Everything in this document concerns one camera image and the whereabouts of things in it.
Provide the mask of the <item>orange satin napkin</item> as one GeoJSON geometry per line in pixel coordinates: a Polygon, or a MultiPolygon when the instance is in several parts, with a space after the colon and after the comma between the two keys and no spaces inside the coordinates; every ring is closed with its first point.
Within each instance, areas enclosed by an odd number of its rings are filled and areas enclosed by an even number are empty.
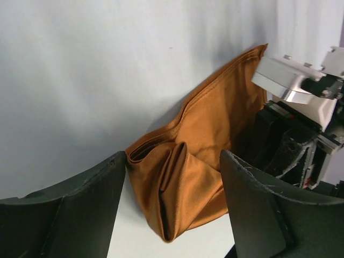
{"type": "Polygon", "coordinates": [[[245,152],[266,92],[252,77],[267,49],[256,46],[205,79],[166,126],[127,148],[127,171],[150,228],[165,242],[228,211],[224,149],[245,152]]]}

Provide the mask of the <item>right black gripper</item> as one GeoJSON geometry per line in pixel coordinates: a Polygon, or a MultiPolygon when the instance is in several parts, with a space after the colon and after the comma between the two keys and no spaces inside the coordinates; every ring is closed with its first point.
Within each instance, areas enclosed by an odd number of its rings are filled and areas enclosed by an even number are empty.
{"type": "Polygon", "coordinates": [[[343,181],[324,182],[334,153],[343,147],[335,134],[282,102],[269,101],[239,132],[236,154],[247,169],[259,169],[300,189],[343,198],[343,181]]]}

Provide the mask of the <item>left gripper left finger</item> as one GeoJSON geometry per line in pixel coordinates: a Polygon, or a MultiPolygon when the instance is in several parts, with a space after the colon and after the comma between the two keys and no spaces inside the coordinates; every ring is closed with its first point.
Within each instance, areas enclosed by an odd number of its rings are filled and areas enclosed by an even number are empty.
{"type": "Polygon", "coordinates": [[[107,257],[126,154],[23,198],[1,200],[1,257],[107,257]]]}

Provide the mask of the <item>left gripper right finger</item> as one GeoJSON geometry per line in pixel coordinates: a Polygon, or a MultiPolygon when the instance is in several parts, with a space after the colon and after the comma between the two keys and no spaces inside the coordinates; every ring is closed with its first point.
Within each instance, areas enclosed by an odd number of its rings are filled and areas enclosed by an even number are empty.
{"type": "Polygon", "coordinates": [[[234,236],[228,257],[343,257],[343,183],[301,189],[228,150],[220,173],[234,236]]]}

